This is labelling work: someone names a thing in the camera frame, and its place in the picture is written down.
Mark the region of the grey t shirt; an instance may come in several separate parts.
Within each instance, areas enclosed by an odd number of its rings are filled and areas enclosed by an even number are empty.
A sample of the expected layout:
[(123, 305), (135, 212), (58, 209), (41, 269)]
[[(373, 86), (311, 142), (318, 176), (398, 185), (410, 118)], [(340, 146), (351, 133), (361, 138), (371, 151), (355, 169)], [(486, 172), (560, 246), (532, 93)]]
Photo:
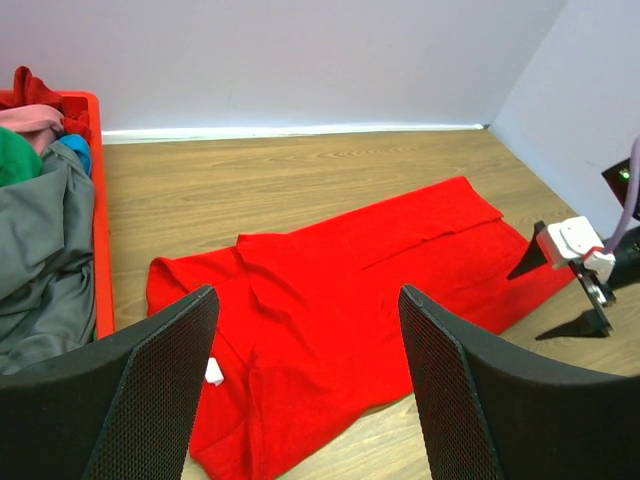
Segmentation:
[(40, 176), (1, 190), (1, 372), (84, 346), (96, 323), (94, 185), (60, 141)]

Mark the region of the dark red garment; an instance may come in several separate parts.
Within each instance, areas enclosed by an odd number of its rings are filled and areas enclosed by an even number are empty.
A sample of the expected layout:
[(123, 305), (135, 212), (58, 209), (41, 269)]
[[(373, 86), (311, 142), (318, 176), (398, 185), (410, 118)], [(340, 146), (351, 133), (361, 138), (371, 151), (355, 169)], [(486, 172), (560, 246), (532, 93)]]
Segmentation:
[(91, 141), (92, 132), (87, 107), (71, 107), (63, 96), (51, 89), (26, 66), (14, 73), (13, 89), (1, 93), (1, 110), (42, 104), (58, 110), (63, 115), (62, 125), (67, 134), (81, 135)]

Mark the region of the red plastic bin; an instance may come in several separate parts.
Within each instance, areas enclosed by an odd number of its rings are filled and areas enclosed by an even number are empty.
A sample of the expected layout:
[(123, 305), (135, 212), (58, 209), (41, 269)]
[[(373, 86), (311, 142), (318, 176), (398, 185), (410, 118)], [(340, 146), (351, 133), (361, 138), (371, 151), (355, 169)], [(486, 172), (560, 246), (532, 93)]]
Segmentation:
[(61, 94), (71, 107), (87, 107), (92, 132), (88, 142), (92, 157), (92, 170), (89, 178), (93, 182), (95, 201), (93, 215), (94, 275), (96, 287), (96, 323), (91, 340), (103, 338), (115, 330), (109, 235), (107, 225), (107, 198), (105, 190), (105, 172), (100, 140), (98, 104), (95, 97), (88, 94)]

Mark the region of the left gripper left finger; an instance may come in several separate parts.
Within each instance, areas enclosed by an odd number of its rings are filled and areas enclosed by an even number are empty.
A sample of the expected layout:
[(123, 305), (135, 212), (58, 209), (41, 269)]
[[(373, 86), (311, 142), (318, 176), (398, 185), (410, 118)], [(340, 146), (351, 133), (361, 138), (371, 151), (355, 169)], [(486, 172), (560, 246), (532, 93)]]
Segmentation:
[(178, 479), (219, 314), (205, 285), (1, 378), (4, 479)]

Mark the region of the blue garment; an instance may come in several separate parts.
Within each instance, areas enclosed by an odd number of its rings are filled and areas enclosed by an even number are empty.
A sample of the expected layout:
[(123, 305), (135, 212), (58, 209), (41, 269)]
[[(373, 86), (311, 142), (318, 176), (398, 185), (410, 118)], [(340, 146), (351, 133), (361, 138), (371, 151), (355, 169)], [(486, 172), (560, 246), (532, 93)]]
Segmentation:
[(78, 156), (85, 173), (91, 176), (92, 157), (88, 142), (78, 134), (64, 135), (59, 138), (59, 142)]

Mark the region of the red t shirt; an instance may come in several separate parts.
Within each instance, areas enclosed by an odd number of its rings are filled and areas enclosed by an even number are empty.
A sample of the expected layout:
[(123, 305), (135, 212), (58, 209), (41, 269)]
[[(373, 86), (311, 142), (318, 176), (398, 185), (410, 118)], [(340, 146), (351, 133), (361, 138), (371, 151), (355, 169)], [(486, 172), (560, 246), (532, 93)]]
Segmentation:
[(156, 313), (214, 287), (220, 313), (190, 441), (212, 479), (273, 479), (364, 412), (412, 390), (398, 297), (413, 285), (494, 334), (571, 282), (549, 266), (517, 279), (528, 246), (456, 177), (286, 234), (149, 267)]

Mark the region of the pink t shirt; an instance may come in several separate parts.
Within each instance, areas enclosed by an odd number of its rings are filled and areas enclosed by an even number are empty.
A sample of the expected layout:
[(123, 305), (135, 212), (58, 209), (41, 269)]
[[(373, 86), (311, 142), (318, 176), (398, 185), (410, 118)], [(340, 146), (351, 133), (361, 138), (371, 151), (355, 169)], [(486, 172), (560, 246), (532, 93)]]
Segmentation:
[(1, 111), (1, 126), (24, 137), (38, 154), (64, 135), (63, 120), (59, 110), (43, 104)]

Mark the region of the green t shirt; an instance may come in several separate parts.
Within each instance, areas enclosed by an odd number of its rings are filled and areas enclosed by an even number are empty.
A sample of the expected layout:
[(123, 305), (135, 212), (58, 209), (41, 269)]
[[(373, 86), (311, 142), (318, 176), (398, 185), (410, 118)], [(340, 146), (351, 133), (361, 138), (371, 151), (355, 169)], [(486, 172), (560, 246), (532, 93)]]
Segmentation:
[(38, 177), (43, 162), (31, 144), (18, 133), (1, 128), (0, 167), (2, 187)]

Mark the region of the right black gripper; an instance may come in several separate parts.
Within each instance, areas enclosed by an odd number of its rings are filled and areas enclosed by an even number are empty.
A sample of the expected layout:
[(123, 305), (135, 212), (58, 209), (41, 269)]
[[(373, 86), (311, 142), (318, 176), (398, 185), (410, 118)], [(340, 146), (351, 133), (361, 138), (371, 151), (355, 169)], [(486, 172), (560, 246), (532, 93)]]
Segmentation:
[[(507, 275), (508, 280), (519, 278), (547, 263), (538, 243), (540, 233), (546, 227), (544, 221), (534, 224), (533, 236), (518, 264)], [(615, 301), (614, 291), (639, 282), (639, 240), (623, 240), (612, 253), (592, 249), (585, 258), (570, 263), (575, 278), (591, 300), (603, 306)], [(538, 336), (536, 340), (559, 337), (605, 338), (611, 325), (607, 317), (596, 309), (582, 312), (574, 320), (558, 325)]]

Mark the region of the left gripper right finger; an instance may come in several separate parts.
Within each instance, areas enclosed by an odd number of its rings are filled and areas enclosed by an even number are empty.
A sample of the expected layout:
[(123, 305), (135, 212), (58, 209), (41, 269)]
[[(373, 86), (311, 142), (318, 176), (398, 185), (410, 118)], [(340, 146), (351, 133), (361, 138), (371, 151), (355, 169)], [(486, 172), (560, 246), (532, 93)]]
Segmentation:
[(413, 286), (398, 300), (435, 479), (635, 479), (639, 380), (514, 345)]

